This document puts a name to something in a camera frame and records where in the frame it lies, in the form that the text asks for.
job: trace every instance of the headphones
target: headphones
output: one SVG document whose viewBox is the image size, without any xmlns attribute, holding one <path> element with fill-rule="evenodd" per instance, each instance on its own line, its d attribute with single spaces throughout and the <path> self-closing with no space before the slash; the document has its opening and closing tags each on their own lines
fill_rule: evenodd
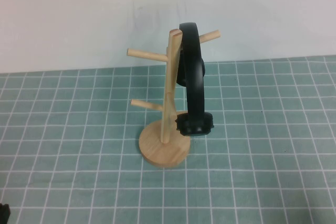
<svg viewBox="0 0 336 224">
<path fill-rule="evenodd" d="M 184 136 L 207 135 L 214 127 L 213 117 L 204 111 L 204 61 L 196 23 L 180 24 L 182 49 L 176 83 L 186 87 L 188 113 L 177 115 L 177 129 Z"/>
</svg>

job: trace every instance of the ear cushion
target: ear cushion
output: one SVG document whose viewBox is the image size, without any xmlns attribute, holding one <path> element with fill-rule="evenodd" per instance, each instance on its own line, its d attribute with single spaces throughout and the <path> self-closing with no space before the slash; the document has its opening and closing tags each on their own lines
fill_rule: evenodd
<svg viewBox="0 0 336 224">
<path fill-rule="evenodd" d="M 201 136 L 210 133 L 214 127 L 213 117 L 210 113 L 205 112 L 202 121 L 193 123 L 189 120 L 188 113 L 180 114 L 176 119 L 177 130 L 184 136 Z"/>
<path fill-rule="evenodd" d="M 177 129 L 182 135 L 206 135 L 213 128 L 213 117 L 204 112 L 204 62 L 195 23 L 180 24 L 183 33 L 177 83 L 186 87 L 188 113 L 177 116 Z"/>
</svg>

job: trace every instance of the wooden stand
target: wooden stand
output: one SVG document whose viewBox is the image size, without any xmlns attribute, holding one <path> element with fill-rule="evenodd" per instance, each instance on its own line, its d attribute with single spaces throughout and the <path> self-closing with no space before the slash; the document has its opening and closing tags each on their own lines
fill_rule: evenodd
<svg viewBox="0 0 336 224">
<path fill-rule="evenodd" d="M 221 36 L 218 30 L 201 35 L 200 43 Z M 176 129 L 177 112 L 175 108 L 175 87 L 179 68 L 182 31 L 174 29 L 169 32 L 167 54 L 128 49 L 127 55 L 166 63 L 166 79 L 163 105 L 133 99 L 131 105 L 162 111 L 162 120 L 149 124 L 142 131 L 139 147 L 143 157 L 158 167 L 173 167 L 182 162 L 190 149 L 190 137 L 183 136 Z"/>
</svg>

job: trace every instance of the white backdrop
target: white backdrop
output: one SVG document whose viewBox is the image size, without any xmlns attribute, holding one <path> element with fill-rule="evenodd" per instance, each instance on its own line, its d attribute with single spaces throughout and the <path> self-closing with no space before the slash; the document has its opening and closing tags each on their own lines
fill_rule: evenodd
<svg viewBox="0 0 336 224">
<path fill-rule="evenodd" d="M 0 72 L 139 66 L 196 22 L 204 61 L 336 54 L 336 0 L 0 0 Z"/>
</svg>

